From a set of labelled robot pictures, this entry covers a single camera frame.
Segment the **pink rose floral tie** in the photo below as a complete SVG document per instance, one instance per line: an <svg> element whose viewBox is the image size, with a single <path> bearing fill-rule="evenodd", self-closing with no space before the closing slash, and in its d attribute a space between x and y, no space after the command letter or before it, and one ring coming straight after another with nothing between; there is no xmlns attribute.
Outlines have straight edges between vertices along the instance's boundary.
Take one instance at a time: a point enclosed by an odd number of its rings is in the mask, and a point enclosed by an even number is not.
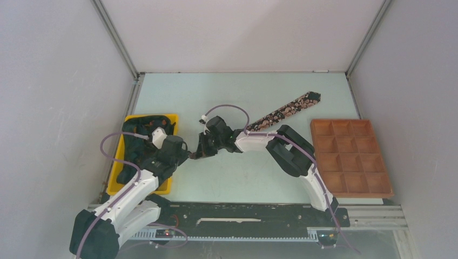
<svg viewBox="0 0 458 259"><path fill-rule="evenodd" d="M305 110L313 105L316 105L321 100L321 94L318 92L309 91L304 95L300 96L296 100L282 106L281 108L269 113L268 115L262 117L261 119L248 124L247 130L252 132L258 132L265 130L282 120L291 117L292 115ZM201 124L205 124L207 115L202 115L202 118L199 120ZM191 159L198 159L200 157L210 156L210 154L204 155L204 151L201 151L201 141L199 141L198 150L190 153Z"/></svg>

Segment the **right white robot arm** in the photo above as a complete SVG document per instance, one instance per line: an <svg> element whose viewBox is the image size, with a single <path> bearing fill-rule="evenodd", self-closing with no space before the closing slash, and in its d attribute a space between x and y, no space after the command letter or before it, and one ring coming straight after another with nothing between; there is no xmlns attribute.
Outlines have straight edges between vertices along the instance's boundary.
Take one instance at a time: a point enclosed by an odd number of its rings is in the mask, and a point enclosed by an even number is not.
<svg viewBox="0 0 458 259"><path fill-rule="evenodd" d="M314 147L291 127L283 125L273 132L245 132L228 126L221 130L215 126L207 127L199 134L198 148L190 158L208 158L222 149L229 153L268 152L286 174L303 182L315 209L316 222L327 226L335 220L336 213L331 207L334 196L319 173Z"/></svg>

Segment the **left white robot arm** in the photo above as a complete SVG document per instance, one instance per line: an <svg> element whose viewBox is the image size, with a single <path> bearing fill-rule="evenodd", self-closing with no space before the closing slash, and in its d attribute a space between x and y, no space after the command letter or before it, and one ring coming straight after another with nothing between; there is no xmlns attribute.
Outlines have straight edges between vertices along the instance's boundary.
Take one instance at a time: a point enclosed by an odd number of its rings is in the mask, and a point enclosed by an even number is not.
<svg viewBox="0 0 458 259"><path fill-rule="evenodd" d="M150 194L188 158L186 145L181 137L167 135L161 128L150 135L131 136L145 140L156 150L146 166L123 160L136 170L132 179L96 209L83 209L77 214L69 247L76 258L115 258L126 240L144 226L170 220L170 209L152 201Z"/></svg>

